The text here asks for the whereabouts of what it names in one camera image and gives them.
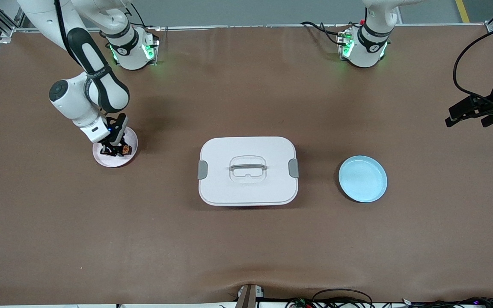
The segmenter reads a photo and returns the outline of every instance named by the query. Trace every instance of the yellow floor line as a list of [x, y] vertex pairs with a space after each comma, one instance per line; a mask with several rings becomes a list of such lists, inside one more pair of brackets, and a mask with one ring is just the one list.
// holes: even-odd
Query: yellow floor line
[[461, 21], [464, 23], [469, 23], [469, 16], [467, 16], [467, 11], [463, 5], [463, 0], [456, 0], [457, 10], [460, 11]]

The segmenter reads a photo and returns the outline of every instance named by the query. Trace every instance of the light blue plate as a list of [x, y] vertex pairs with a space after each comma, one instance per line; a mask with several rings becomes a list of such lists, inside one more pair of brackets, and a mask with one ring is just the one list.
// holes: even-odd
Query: light blue plate
[[338, 180], [344, 192], [359, 202], [376, 201], [387, 189], [385, 170], [368, 156], [353, 156], [344, 161]]

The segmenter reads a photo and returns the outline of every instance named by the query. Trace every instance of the gray side clip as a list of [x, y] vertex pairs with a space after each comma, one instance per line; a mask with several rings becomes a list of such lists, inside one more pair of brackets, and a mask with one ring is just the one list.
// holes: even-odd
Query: gray side clip
[[300, 173], [298, 171], [298, 160], [296, 160], [296, 158], [288, 161], [288, 174], [290, 174], [290, 177], [296, 179], [300, 177]]
[[197, 166], [197, 179], [202, 180], [207, 177], [209, 171], [209, 164], [204, 160], [199, 160], [199, 165]]

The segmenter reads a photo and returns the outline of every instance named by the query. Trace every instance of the green led light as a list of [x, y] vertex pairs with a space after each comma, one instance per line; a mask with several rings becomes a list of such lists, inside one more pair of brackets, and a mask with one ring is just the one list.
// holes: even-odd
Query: green led light
[[143, 45], [144, 47], [144, 53], [146, 54], [146, 58], [148, 60], [151, 60], [153, 59], [154, 55], [153, 55], [153, 48], [150, 47], [150, 46], [146, 46], [146, 45]]
[[387, 43], [385, 43], [385, 45], [383, 45], [383, 47], [382, 47], [382, 53], [380, 54], [380, 59], [383, 57], [383, 55], [385, 53], [385, 47], [387, 47]]
[[351, 55], [351, 49], [353, 49], [355, 45], [355, 41], [350, 39], [350, 41], [344, 46], [344, 52], [343, 55], [344, 57], [349, 57]]
[[115, 54], [115, 50], [113, 50], [113, 47], [111, 47], [111, 45], [110, 45], [110, 50], [111, 50], [111, 53], [113, 55], [113, 59], [115, 60], [115, 62], [119, 62], [119, 60], [117, 60], [117, 55]]

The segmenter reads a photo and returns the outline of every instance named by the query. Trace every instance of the brown table surface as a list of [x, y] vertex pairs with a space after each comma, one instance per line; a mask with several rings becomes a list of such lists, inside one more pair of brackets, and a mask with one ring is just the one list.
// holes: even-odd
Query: brown table surface
[[[397, 27], [369, 69], [340, 62], [308, 29], [161, 33], [157, 66], [115, 69], [141, 142], [119, 169], [98, 165], [49, 103], [53, 82], [80, 68], [40, 34], [16, 33], [0, 46], [0, 304], [227, 301], [245, 283], [266, 296], [331, 287], [376, 301], [493, 296], [493, 126], [444, 124], [466, 96], [452, 65], [483, 33]], [[458, 78], [489, 93], [493, 37], [465, 56]], [[259, 135], [295, 144], [296, 199], [205, 204], [201, 146]], [[374, 203], [337, 188], [337, 168], [356, 154], [389, 177]]]

